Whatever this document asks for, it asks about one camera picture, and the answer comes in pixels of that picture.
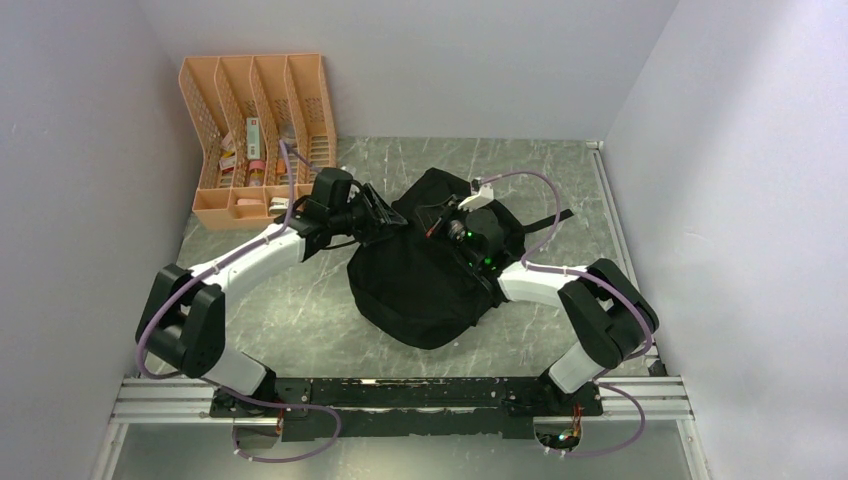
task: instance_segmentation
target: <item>black cloth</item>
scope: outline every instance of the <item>black cloth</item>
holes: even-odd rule
[[[365,318],[393,338],[422,349],[438,348],[476,325],[489,308],[500,303],[465,267],[465,259],[445,236],[427,238],[444,205],[456,195],[465,198],[470,184],[431,168],[392,208],[409,225],[390,239],[360,246],[347,266],[350,289]],[[500,202],[490,209],[504,230],[504,268],[524,254],[529,231],[550,226],[553,217],[525,228]],[[570,210],[563,212],[570,216]]]

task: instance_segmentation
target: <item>white wall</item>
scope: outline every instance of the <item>white wall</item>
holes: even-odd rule
[[[681,0],[604,156],[716,479],[848,472],[848,8]]]
[[[135,3],[2,3],[0,476],[87,478],[199,149]]]
[[[321,52],[342,135],[600,139],[677,0],[140,0],[175,61]]]

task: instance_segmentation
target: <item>basket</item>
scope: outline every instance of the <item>basket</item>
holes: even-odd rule
[[[187,57],[179,75],[180,89],[203,148],[192,211],[212,230],[261,228],[277,216],[271,199],[289,197],[282,162],[281,136],[319,167],[336,166],[336,130],[319,54]],[[247,130],[259,119],[262,186],[247,186]],[[231,134],[235,168],[223,184],[221,141]],[[312,192],[315,173],[291,155],[295,195]],[[250,204],[240,202],[249,199]]]

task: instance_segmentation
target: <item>marble tabletop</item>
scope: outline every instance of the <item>marble tabletop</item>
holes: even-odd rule
[[[341,138],[340,166],[356,169],[388,202],[397,199],[428,168],[461,178],[516,169],[544,172],[560,189],[574,217],[560,223],[554,239],[533,259],[552,265],[585,265],[599,257],[621,264],[610,230],[610,211],[596,166],[584,142],[445,138]],[[553,195],[535,177],[494,184],[498,198],[527,224],[554,213]],[[209,231],[191,216],[177,263],[208,261],[247,241],[256,231]],[[544,232],[528,236],[528,245]],[[356,247],[322,252],[281,271],[229,306],[228,344],[292,377],[459,377],[528,375],[544,371],[577,338],[555,308],[506,303],[476,327],[435,350],[402,344],[366,320],[354,305],[346,265]],[[613,375],[647,375],[644,359]]]

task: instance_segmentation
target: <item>connector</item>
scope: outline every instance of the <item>connector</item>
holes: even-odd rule
[[[459,204],[460,210],[477,210],[480,207],[484,207],[492,202],[495,199],[495,189],[492,188],[492,185],[487,183],[484,185],[480,185],[480,189],[466,198]]]

